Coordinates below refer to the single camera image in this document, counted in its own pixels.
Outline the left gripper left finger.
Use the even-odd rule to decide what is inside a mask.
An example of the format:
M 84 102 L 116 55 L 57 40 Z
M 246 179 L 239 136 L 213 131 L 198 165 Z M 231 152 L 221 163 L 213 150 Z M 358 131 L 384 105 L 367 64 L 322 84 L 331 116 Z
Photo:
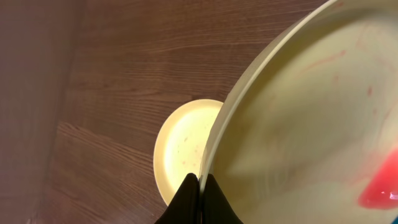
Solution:
M 189 173 L 155 224 L 197 224 L 198 198 L 198 179 L 195 174 Z

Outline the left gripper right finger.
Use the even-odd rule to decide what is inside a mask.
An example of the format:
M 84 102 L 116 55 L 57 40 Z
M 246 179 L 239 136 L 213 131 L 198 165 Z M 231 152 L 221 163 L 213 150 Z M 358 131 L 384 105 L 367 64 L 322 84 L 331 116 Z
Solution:
M 209 174 L 202 196 L 202 224 L 243 224 L 234 213 L 216 179 Z

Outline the yellow plate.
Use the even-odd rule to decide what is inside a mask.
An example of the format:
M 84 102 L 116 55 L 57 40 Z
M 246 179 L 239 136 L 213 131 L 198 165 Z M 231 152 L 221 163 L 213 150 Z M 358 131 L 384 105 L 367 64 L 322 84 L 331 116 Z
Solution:
M 275 38 L 211 129 L 212 174 L 244 223 L 392 223 L 359 205 L 397 150 L 397 0 L 327 1 Z
M 166 205 L 189 173 L 200 176 L 205 145 L 223 103 L 200 99 L 177 108 L 163 123 L 155 141 L 155 182 Z

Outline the pink sponge black scourer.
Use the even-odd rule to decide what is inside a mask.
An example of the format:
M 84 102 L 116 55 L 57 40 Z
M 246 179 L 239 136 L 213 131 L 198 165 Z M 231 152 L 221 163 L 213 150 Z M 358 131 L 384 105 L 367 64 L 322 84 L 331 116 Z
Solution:
M 397 208 L 397 150 L 393 151 L 384 161 L 359 196 L 358 203 L 369 209 Z

